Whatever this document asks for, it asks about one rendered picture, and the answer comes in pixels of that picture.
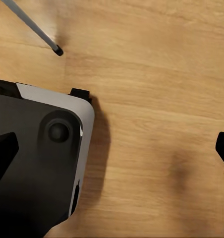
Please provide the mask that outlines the camera tripod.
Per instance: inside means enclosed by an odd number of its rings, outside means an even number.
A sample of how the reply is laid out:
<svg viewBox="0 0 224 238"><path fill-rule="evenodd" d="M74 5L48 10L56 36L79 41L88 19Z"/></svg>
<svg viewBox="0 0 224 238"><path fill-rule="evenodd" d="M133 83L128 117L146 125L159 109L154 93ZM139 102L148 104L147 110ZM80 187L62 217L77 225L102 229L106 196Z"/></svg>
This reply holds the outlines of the camera tripod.
<svg viewBox="0 0 224 238"><path fill-rule="evenodd" d="M31 27L58 55L63 54L63 50L59 45L56 45L43 30L13 1L2 0L22 21L24 21L29 27Z"/></svg>

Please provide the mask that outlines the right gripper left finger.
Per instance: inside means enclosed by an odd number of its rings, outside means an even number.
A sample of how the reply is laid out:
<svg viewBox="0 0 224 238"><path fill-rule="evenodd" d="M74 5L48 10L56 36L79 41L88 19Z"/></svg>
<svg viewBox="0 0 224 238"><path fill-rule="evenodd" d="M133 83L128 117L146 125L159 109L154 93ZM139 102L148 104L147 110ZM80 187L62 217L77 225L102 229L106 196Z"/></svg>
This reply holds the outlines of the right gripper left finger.
<svg viewBox="0 0 224 238"><path fill-rule="evenodd" d="M19 150L15 132L0 135L0 180Z"/></svg>

